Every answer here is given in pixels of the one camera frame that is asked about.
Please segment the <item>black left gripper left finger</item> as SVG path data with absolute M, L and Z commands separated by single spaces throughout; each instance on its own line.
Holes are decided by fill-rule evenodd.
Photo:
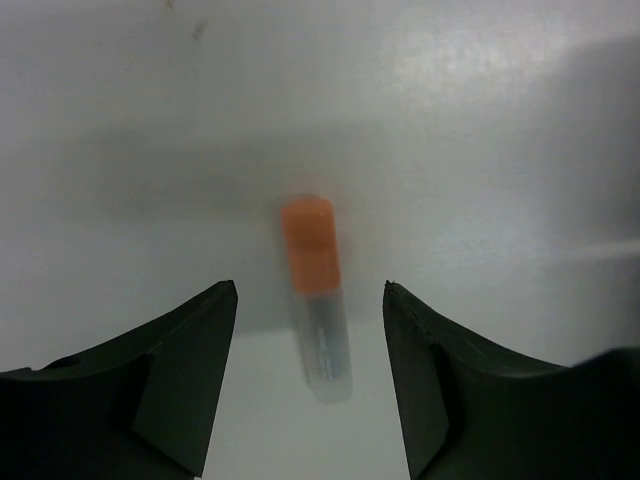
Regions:
M 201 477 L 237 303 L 221 281 L 93 348 L 4 372 L 2 477 Z

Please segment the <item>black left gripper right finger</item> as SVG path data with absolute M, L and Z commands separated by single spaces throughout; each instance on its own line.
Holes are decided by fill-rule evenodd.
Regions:
M 383 320 L 414 479 L 635 479 L 639 352 L 571 367 L 503 347 L 387 283 Z

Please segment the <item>orange-capped clear tube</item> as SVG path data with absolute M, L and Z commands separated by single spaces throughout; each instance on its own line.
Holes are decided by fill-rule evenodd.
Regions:
M 281 207 L 280 222 L 309 387 L 323 403 L 345 401 L 353 380 L 333 205 L 296 196 Z

